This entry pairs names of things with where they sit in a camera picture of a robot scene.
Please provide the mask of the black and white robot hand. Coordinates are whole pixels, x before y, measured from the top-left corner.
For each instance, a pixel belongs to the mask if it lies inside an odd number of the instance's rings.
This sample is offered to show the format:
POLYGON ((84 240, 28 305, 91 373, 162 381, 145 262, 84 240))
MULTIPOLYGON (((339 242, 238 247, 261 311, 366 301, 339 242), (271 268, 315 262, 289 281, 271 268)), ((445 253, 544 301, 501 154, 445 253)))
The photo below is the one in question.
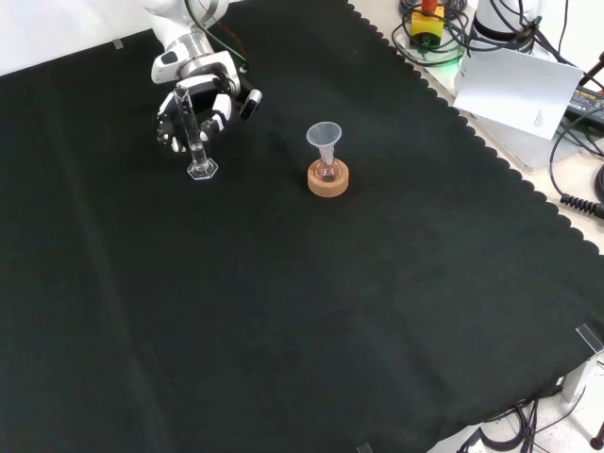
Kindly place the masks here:
POLYGON ((198 151, 230 120, 242 83, 232 56, 215 52, 202 33, 183 35, 156 57, 151 78, 173 82, 157 114, 158 142, 198 151))

